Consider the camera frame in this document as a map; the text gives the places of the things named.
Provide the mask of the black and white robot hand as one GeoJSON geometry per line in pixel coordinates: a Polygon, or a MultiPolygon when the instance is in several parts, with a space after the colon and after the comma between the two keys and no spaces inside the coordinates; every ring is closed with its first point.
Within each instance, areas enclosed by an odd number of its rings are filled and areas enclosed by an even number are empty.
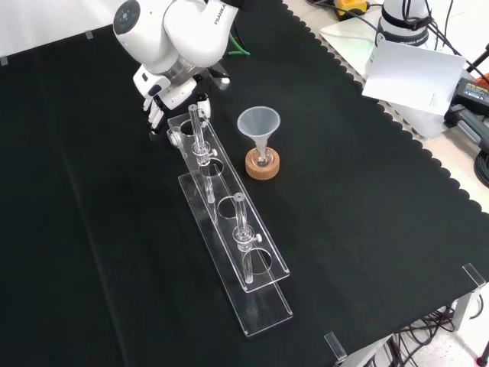
{"type": "Polygon", "coordinates": [[[159,135],[170,113],[190,99],[195,99],[191,104],[197,104],[198,109],[202,110],[199,116],[210,119],[212,115],[210,97],[196,90],[199,83],[207,76],[209,76],[208,70],[198,68],[196,73],[178,86],[171,83],[163,74],[153,74],[143,64],[139,66],[133,76],[133,82],[144,97],[143,110],[147,113],[147,126],[151,136],[159,135]]]}

